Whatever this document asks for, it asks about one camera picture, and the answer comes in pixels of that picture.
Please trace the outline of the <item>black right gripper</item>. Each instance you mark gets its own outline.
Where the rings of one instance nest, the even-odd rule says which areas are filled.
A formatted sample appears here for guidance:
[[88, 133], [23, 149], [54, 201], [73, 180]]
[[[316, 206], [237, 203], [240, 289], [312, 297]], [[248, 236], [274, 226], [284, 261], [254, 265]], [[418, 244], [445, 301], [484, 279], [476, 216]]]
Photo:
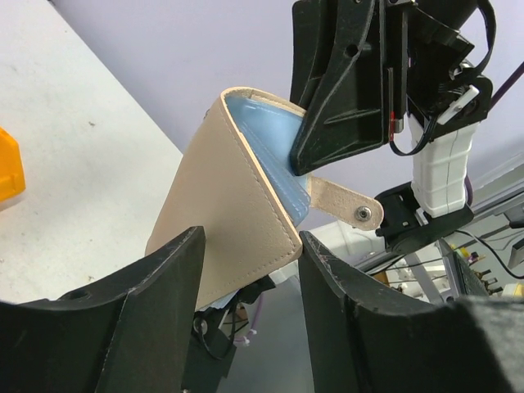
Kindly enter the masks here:
[[[474, 11], [484, 19], [487, 52], [472, 65], [474, 45], [460, 29]], [[292, 7], [292, 103], [305, 115], [292, 145], [295, 174], [386, 143], [384, 71], [386, 5], [383, 1], [297, 1]], [[407, 104], [422, 124], [414, 156], [440, 137], [482, 122], [493, 84], [482, 72], [495, 45], [495, 9], [489, 1], [416, 1], [409, 11]]]

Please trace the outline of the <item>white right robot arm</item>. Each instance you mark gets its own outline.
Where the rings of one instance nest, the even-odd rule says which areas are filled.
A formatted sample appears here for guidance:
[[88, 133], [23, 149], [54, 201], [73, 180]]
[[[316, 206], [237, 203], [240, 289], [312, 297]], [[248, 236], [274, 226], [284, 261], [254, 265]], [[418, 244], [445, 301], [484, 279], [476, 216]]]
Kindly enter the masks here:
[[297, 175], [412, 134], [410, 182], [377, 196], [377, 217], [324, 184], [340, 219], [374, 229], [389, 252], [407, 255], [472, 220], [465, 180], [477, 126], [488, 115], [490, 61], [468, 61], [461, 27], [479, 11], [496, 36], [488, 1], [298, 1], [292, 8], [291, 101], [305, 111], [290, 152]]

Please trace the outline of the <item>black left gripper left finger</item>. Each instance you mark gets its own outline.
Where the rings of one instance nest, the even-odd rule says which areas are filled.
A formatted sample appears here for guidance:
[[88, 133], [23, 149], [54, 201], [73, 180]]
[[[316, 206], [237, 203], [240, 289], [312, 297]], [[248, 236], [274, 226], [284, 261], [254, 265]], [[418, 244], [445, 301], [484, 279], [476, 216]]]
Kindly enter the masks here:
[[1, 305], [4, 392], [179, 392], [205, 232], [57, 300]]

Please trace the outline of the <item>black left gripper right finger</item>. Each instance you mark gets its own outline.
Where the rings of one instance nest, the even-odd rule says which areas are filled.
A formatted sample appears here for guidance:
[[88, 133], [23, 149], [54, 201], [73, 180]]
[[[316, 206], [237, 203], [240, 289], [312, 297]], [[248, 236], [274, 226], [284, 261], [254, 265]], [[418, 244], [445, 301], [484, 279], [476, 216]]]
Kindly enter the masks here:
[[391, 289], [302, 232], [301, 295], [317, 392], [520, 392], [523, 303], [433, 305]]

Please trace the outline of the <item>beige leather card holder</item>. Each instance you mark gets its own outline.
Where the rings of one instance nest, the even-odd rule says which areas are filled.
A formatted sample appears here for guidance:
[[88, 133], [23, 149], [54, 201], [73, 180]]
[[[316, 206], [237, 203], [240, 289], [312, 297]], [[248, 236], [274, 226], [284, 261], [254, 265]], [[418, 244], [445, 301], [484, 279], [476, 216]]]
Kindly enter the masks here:
[[380, 227], [378, 201], [311, 174], [293, 174], [289, 154], [304, 113], [256, 88], [228, 88], [183, 153], [146, 251], [159, 250], [187, 228], [204, 228], [195, 310], [297, 260], [297, 227], [312, 209], [362, 231]]

